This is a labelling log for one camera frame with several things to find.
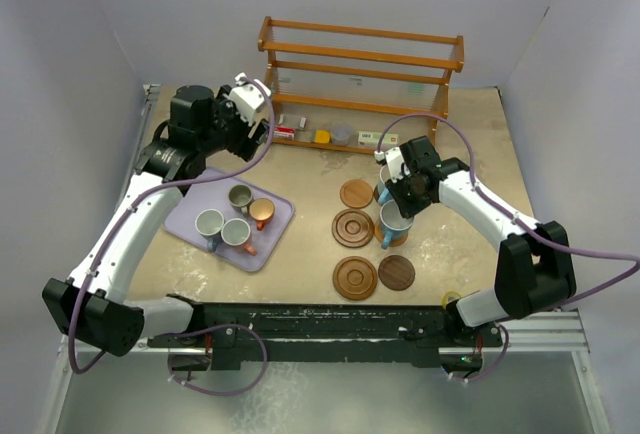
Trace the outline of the blue mug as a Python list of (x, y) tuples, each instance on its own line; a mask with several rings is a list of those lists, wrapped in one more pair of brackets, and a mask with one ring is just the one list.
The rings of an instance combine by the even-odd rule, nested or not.
[(374, 189), (374, 198), (379, 205), (383, 205), (389, 200), (389, 194), (387, 192), (386, 182), (391, 179), (389, 169), (387, 165), (381, 167), (379, 171), (379, 178)]
[(394, 241), (407, 235), (413, 223), (414, 218), (405, 218), (394, 200), (386, 202), (379, 212), (381, 247), (387, 249)]

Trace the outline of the brown ringed wooden saucer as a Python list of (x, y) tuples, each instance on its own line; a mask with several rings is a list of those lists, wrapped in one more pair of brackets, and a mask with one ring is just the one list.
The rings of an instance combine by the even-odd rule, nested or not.
[(374, 235), (371, 217), (359, 209), (345, 209), (333, 219), (331, 231), (334, 239), (347, 248), (366, 246)]

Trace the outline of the small grey-green cup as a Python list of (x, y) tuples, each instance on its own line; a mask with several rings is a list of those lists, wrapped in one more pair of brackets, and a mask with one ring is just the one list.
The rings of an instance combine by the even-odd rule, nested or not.
[(252, 190), (244, 184), (236, 184), (228, 192), (229, 204), (243, 216), (249, 215), (249, 208), (253, 200)]

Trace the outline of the grey cup with blue handle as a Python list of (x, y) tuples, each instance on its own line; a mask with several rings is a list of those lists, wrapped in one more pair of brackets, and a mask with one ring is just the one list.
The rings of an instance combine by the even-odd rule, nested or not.
[(196, 217), (196, 231), (205, 240), (208, 252), (215, 252), (222, 242), (221, 231), (224, 224), (224, 215), (217, 209), (203, 210)]

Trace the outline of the grey cup with orange handle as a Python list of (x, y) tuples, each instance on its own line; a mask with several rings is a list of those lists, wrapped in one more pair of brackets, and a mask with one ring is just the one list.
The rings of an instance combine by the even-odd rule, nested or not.
[(257, 251), (251, 240), (252, 231), (249, 223), (241, 218), (227, 220), (221, 229), (222, 241), (235, 251), (256, 256)]

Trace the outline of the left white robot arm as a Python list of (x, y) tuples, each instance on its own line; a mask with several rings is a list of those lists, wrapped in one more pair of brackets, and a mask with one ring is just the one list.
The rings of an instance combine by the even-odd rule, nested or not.
[(133, 275), (159, 227), (193, 185), (205, 184), (209, 156), (226, 150), (255, 166), (273, 139), (270, 90), (245, 74), (234, 85), (177, 89), (168, 119), (134, 164), (116, 212), (88, 255), (66, 280), (50, 279), (42, 298), (67, 337), (74, 372), (82, 372), (76, 344), (121, 357), (141, 338), (172, 335), (184, 346), (202, 341), (204, 319), (188, 299), (167, 295), (146, 303), (126, 302)]

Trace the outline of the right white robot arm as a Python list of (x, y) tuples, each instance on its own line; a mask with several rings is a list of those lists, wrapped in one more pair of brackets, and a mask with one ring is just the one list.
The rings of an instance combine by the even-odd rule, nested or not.
[(461, 297), (446, 311), (446, 337), (467, 345), (480, 326), (507, 318), (522, 319), (567, 300), (576, 292), (566, 230), (557, 222), (541, 223), (511, 206), (494, 205), (500, 198), (471, 179), (471, 167), (458, 158), (441, 159), (430, 140), (421, 136), (374, 154), (389, 179), (381, 198), (393, 199), (405, 219), (440, 203), (459, 214), (496, 250), (494, 286)]

